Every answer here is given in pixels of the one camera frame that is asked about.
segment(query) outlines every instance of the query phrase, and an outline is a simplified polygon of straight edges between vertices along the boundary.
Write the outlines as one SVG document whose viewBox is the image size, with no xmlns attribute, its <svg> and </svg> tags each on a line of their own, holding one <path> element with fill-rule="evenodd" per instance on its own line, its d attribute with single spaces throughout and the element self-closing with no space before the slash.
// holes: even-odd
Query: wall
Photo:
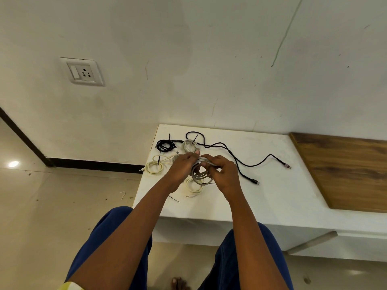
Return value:
<svg viewBox="0 0 387 290">
<path fill-rule="evenodd" d="M 387 0 L 303 0 L 271 67 L 299 1 L 0 0 L 0 106 L 57 158 L 144 164 L 158 123 L 387 140 Z"/>
</svg>

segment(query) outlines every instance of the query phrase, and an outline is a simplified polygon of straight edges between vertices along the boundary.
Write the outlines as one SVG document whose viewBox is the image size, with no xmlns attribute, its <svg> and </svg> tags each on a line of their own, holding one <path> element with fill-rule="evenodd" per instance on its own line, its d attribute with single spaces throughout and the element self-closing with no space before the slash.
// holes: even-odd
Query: tiled floor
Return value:
<svg viewBox="0 0 387 290">
<path fill-rule="evenodd" d="M 9 169 L 10 161 L 21 163 Z M 97 221 L 113 207 L 133 204 L 139 179 L 136 174 L 47 168 L 0 121 L 0 288 L 56 289 Z M 169 289 L 173 276 L 184 277 L 195 289 L 210 271 L 215 252 L 210 246 L 154 243 L 149 289 Z M 286 259 L 295 289 L 387 285 L 386 263 Z"/>
</svg>

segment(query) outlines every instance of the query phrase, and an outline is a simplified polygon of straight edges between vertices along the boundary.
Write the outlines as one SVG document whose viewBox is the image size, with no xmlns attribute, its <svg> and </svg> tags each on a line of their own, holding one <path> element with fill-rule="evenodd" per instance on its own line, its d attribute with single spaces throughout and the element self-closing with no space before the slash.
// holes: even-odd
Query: wooden board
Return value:
<svg viewBox="0 0 387 290">
<path fill-rule="evenodd" d="M 290 133 L 328 206 L 387 212 L 387 141 Z"/>
</svg>

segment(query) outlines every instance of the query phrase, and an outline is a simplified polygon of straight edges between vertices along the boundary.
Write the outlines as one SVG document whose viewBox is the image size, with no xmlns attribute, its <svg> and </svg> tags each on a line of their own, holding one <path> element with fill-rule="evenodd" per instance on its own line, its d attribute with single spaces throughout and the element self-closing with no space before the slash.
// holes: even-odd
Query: person's right arm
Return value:
<svg viewBox="0 0 387 290">
<path fill-rule="evenodd" d="M 288 290 L 244 197 L 236 165 L 220 155 L 203 157 L 221 168 L 202 163 L 230 204 L 241 290 Z"/>
</svg>

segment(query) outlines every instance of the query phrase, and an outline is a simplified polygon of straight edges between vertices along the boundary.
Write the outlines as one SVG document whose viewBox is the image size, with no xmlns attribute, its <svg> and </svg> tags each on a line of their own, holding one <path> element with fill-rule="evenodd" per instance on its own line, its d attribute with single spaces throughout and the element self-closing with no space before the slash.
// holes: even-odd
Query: switch plate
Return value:
<svg viewBox="0 0 387 290">
<path fill-rule="evenodd" d="M 60 58 L 69 80 L 75 84 L 104 86 L 101 73 L 94 60 Z"/>
</svg>

